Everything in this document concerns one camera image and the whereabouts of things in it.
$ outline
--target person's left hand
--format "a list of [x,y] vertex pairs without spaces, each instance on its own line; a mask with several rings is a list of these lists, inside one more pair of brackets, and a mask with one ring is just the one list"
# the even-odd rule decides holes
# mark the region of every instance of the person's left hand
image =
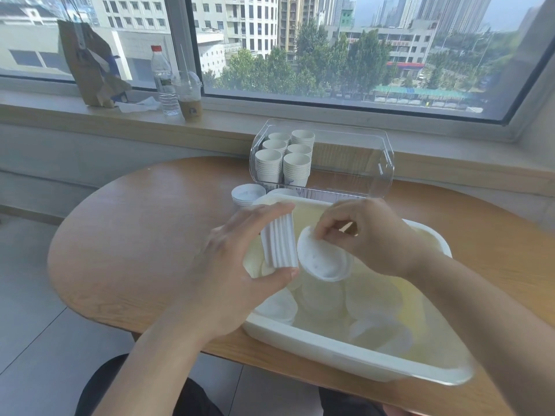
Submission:
[[176,302],[183,317],[194,321],[203,341],[239,328],[250,312],[286,287],[299,274],[297,267],[277,269],[253,279],[243,267],[250,242],[274,219],[291,213],[293,203],[259,205],[237,212],[225,225],[213,229],[195,259]]

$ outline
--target plastic tray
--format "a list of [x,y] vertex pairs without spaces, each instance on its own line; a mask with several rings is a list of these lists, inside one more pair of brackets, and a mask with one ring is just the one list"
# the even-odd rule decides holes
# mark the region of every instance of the plastic tray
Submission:
[[[269,194],[255,203],[272,204],[287,199],[296,203],[293,210],[295,235],[308,224],[314,224],[329,203],[299,197]],[[433,236],[446,255],[451,256],[447,242],[431,228],[406,221],[411,227]],[[243,265],[252,277],[258,272],[264,253],[260,238],[253,240]],[[248,335],[290,353],[320,362],[376,381],[415,377],[443,385],[460,385],[474,373],[468,349],[440,312],[409,282],[391,278],[402,294],[403,308],[397,318],[411,329],[415,343],[402,357],[368,350],[308,330],[291,327],[252,313],[243,327]]]
[[[315,133],[311,174],[306,187],[268,183],[257,178],[255,153],[273,132]],[[256,135],[250,151],[250,174],[268,191],[293,188],[300,197],[336,202],[357,197],[383,197],[393,180],[394,158],[387,133],[382,130],[318,124],[272,118]]]

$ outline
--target person's right hand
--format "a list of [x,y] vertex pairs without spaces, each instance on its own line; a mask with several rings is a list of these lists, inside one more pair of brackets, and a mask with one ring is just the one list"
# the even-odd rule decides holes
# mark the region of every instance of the person's right hand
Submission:
[[[339,230],[348,223],[344,232]],[[405,278],[435,253],[384,200],[372,198],[334,204],[320,217],[314,236],[388,276]]]

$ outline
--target tiled floor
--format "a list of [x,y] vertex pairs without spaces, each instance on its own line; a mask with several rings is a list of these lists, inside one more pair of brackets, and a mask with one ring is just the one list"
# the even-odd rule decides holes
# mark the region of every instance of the tiled floor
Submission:
[[[0,415],[73,416],[94,371],[133,339],[58,299],[46,271],[55,226],[0,220]],[[260,369],[201,354],[190,376],[224,415],[322,415],[316,387]]]

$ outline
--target stack of paper cups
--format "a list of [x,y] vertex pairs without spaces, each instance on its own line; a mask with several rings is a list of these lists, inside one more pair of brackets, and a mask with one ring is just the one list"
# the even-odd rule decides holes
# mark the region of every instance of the stack of paper cups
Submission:
[[284,154],[285,149],[287,148],[287,142],[283,140],[266,140],[264,143],[262,143],[262,148],[277,150],[281,154]]
[[310,157],[302,153],[288,153],[283,158],[286,185],[306,187],[310,175]]
[[304,144],[306,146],[314,146],[316,136],[309,130],[295,130],[291,133],[292,144]]
[[280,182],[282,154],[265,148],[255,153],[256,176],[263,182]]
[[287,146],[287,153],[301,153],[312,159],[312,147],[305,144],[290,144]]
[[268,136],[268,140],[281,140],[289,144],[291,142],[291,135],[286,132],[273,132]]

